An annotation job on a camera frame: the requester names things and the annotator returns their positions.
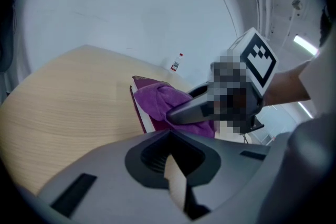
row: white pipe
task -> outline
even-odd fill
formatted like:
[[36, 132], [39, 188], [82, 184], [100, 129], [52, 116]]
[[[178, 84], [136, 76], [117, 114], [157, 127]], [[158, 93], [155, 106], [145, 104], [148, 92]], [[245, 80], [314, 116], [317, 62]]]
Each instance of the white pipe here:
[[261, 24], [261, 19], [262, 17], [260, 16], [260, 10], [262, 9], [261, 5], [260, 5], [260, 2], [258, 4], [258, 0], [256, 0], [256, 3], [257, 3], [257, 30], [259, 33], [261, 33], [261, 27], [260, 27], [260, 24]]
[[264, 0], [259, 0], [260, 5], [260, 34], [263, 35], [264, 28]]
[[[259, 6], [258, 6], [258, 0], [257, 1], [257, 20], [258, 20], [258, 32], [262, 34], [263, 32], [263, 16], [264, 16], [264, 11], [263, 7], [260, 4], [259, 1]], [[271, 9], [272, 9], [272, 0], [266, 0], [266, 26], [265, 26], [265, 37], [268, 39], [270, 35], [270, 26], [271, 26]]]
[[271, 31], [271, 9], [272, 9], [272, 0], [266, 0], [266, 26], [265, 26], [266, 38], [269, 38]]

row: dark red book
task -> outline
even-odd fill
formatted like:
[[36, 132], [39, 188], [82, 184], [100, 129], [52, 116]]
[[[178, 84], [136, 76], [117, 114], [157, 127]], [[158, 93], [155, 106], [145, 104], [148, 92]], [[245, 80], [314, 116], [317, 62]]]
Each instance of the dark red book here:
[[165, 83], [167, 85], [169, 85], [169, 83], [164, 82], [164, 81], [158, 81], [155, 79], [140, 77], [140, 76], [133, 76], [133, 82], [134, 83], [130, 88], [131, 96], [132, 96], [135, 110], [137, 111], [137, 115], [139, 117], [139, 121], [140, 121], [143, 132], [150, 133], [150, 132], [155, 132], [155, 131], [171, 129], [172, 127], [167, 122], [157, 121], [153, 119], [152, 117], [150, 117], [146, 112], [144, 112], [134, 98], [134, 93], [142, 87], [145, 87], [145, 86], [148, 86], [154, 83], [158, 83], [158, 82]]

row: white wall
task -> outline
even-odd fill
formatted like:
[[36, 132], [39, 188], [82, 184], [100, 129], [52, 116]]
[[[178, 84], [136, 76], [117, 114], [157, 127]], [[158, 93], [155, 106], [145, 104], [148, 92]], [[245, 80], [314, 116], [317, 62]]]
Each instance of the white wall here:
[[308, 114], [297, 102], [282, 104], [281, 106], [292, 116], [297, 124], [311, 120]]
[[181, 52], [179, 73], [197, 85], [236, 39], [235, 27], [245, 30], [236, 11], [230, 14], [223, 0], [16, 0], [17, 59], [10, 84], [89, 44], [166, 68]]
[[272, 31], [269, 44], [277, 54], [279, 70], [292, 69], [300, 63], [310, 60], [312, 55], [293, 42], [295, 35], [300, 35], [317, 48], [320, 39], [320, 18], [325, 0], [301, 0], [302, 9], [294, 15], [289, 35], [288, 28], [292, 17], [293, 0], [273, 0]]

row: small bottle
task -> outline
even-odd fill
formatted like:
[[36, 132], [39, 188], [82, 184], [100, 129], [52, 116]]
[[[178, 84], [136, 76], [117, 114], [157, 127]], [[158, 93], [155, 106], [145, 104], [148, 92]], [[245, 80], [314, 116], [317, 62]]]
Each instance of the small bottle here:
[[176, 72], [177, 68], [179, 67], [181, 61], [182, 61], [183, 54], [180, 54], [178, 57], [175, 58], [174, 63], [172, 64], [172, 67], [170, 68], [174, 72]]

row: wooden table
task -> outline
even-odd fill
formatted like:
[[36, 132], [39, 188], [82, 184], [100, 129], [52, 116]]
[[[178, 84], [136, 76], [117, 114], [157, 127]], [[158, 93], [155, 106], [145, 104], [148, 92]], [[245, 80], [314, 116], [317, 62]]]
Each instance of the wooden table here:
[[1, 158], [13, 180], [36, 194], [90, 150], [142, 134], [133, 75], [191, 88], [161, 67], [91, 46], [31, 74], [0, 108]]

